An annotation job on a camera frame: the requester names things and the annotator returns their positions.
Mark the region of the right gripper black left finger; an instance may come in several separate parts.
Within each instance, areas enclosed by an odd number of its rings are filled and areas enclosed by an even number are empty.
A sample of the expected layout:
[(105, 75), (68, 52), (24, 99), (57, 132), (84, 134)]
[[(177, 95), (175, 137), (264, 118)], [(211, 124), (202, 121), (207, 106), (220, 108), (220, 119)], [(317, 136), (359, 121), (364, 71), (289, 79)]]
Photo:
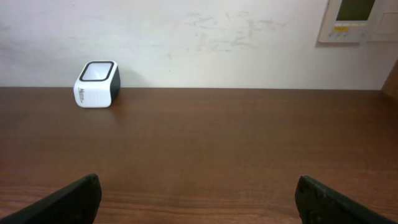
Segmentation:
[(99, 177), (89, 174), (18, 212), (1, 219), (3, 224), (87, 223), (96, 218), (102, 198)]

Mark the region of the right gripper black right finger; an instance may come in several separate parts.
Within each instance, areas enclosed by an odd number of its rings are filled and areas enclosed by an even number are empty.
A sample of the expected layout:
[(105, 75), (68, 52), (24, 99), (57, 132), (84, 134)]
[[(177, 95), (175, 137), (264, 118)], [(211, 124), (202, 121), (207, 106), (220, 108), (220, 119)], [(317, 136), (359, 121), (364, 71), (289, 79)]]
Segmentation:
[(298, 180), (295, 203), (303, 224), (397, 224), (308, 175)]

